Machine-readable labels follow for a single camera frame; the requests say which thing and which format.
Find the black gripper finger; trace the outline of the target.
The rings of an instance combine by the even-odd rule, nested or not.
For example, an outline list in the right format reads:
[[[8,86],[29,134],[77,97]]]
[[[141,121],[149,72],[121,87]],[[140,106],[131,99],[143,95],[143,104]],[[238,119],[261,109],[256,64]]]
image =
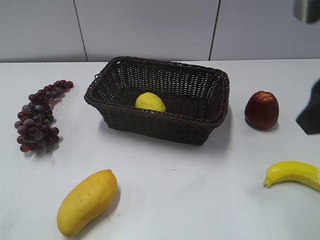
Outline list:
[[[307,135],[320,133],[320,80],[312,86],[309,101],[295,121]]]

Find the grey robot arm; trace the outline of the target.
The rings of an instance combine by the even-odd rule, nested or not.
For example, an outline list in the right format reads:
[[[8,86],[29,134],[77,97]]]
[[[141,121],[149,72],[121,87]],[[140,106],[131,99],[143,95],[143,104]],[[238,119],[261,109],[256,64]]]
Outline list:
[[[293,15],[305,24],[313,24],[319,21],[320,1],[295,0],[293,2]],[[295,121],[307,135],[320,133],[320,80],[312,86],[308,104]]]

